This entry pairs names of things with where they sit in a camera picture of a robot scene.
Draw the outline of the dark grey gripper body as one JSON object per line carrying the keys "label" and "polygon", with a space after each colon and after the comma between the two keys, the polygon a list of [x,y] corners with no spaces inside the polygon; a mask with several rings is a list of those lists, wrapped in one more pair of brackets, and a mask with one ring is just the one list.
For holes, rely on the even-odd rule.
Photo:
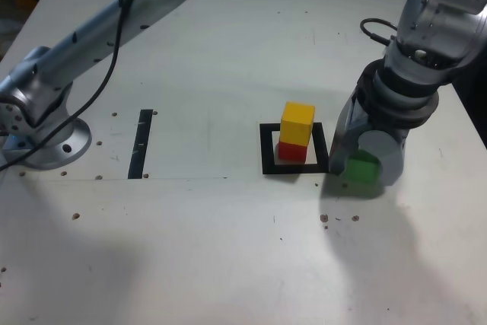
{"label": "dark grey gripper body", "polygon": [[408,129],[398,129],[380,122],[371,122],[371,140],[376,147],[391,147],[393,142],[398,147],[405,147]]}

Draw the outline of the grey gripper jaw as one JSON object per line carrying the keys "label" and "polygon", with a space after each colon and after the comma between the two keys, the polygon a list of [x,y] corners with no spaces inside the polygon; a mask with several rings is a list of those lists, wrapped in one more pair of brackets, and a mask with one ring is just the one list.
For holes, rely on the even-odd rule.
{"label": "grey gripper jaw", "polygon": [[341,175],[350,155],[358,150],[358,137],[369,128],[369,116],[361,107],[357,92],[346,101],[336,124],[329,153],[329,172]]}
{"label": "grey gripper jaw", "polygon": [[379,130],[362,133],[358,138],[358,145],[379,161],[379,181],[384,186],[394,185],[403,173],[402,145],[388,133]]}

